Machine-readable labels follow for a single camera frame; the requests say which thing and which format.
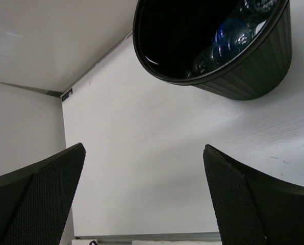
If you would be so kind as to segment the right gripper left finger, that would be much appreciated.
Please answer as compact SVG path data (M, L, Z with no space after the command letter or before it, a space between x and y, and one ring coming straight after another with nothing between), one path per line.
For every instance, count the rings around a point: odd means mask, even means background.
M82 143L0 176L0 244L59 244L86 156Z

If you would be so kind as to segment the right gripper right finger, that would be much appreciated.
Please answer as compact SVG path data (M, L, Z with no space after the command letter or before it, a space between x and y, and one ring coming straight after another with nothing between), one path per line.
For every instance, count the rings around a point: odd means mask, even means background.
M207 144L205 173L222 244L304 244L304 187Z

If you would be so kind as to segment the clear unlabeled plastic bottle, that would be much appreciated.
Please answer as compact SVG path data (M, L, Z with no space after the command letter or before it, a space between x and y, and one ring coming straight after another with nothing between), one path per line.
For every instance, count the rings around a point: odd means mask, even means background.
M270 17L276 5L277 1L239 1L236 8L226 19L235 18L238 20L242 20L243 22L266 23L267 19ZM185 71L185 77L190 78L212 72L224 66L233 58L224 60L217 58L214 59L212 56L211 44L210 47L206 48L195 57L191 68Z

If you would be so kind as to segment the Pocari Sweat clear bottle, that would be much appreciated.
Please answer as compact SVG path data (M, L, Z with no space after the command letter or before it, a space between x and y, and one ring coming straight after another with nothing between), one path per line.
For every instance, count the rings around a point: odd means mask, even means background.
M235 18L226 19L212 38L212 56L231 59L243 51L256 37L265 22L243 22Z

